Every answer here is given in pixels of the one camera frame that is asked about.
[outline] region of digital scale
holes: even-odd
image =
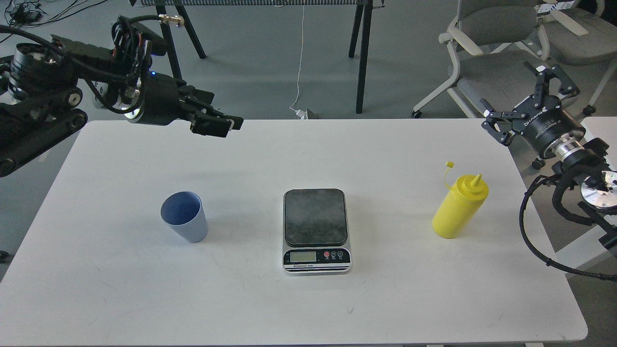
[[[296,275],[343,274],[351,268],[345,196],[338,189],[285,193],[283,268]]]

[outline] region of yellow squeeze bottle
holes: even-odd
[[[433,230],[443,238],[455,238],[489,195],[489,186],[482,179],[482,174],[463,175],[448,186],[445,176],[454,163],[448,162],[446,166],[444,185],[450,191],[433,217]]]

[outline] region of plastic cup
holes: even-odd
[[[208,234],[201,199],[191,191],[181,191],[167,198],[160,207],[160,216],[186,241],[200,242]]]

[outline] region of black table leg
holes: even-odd
[[[355,55],[355,45],[358,43],[358,33],[360,33],[360,21],[362,21],[362,10],[364,9],[363,5],[355,6],[355,18],[354,18],[354,29],[351,32],[351,43],[349,44],[349,57],[353,58]]]
[[[157,14],[167,14],[165,6],[156,6],[156,12]],[[172,66],[172,75],[174,78],[182,79],[178,56],[176,55],[176,47],[173,45],[172,29],[167,24],[161,24],[160,31],[163,33],[163,39],[167,42],[167,56],[169,57],[169,65]]]
[[[186,32],[188,32],[189,37],[191,38],[191,42],[193,42],[193,47],[197,51],[197,55],[203,59],[207,58],[205,55],[204,49],[201,47],[201,42],[199,42],[199,38],[197,37],[197,33],[195,33],[195,28],[193,28],[193,24],[191,23],[191,19],[189,19],[189,14],[186,13],[186,9],[184,6],[176,6],[176,10],[178,14],[184,18],[184,27],[186,27]]]
[[[371,35],[371,15],[373,14],[373,0],[364,5],[364,19],[362,23],[362,45],[360,47],[360,73],[358,75],[358,94],[355,102],[355,113],[362,113],[364,103],[364,84],[366,80],[366,63],[368,61],[368,38]]]

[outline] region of chair wheel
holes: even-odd
[[[6,263],[9,256],[10,254],[8,252],[0,251],[0,264]]]
[[[546,162],[543,161],[542,159],[536,159],[531,163],[531,167],[533,167],[536,170],[540,170],[541,168],[544,167],[544,165],[546,165]]]
[[[587,105],[587,107],[585,107],[585,108],[582,110],[582,113],[583,113],[584,115],[591,115],[591,114],[595,113],[595,111],[596,111],[596,108],[595,108],[594,106]]]

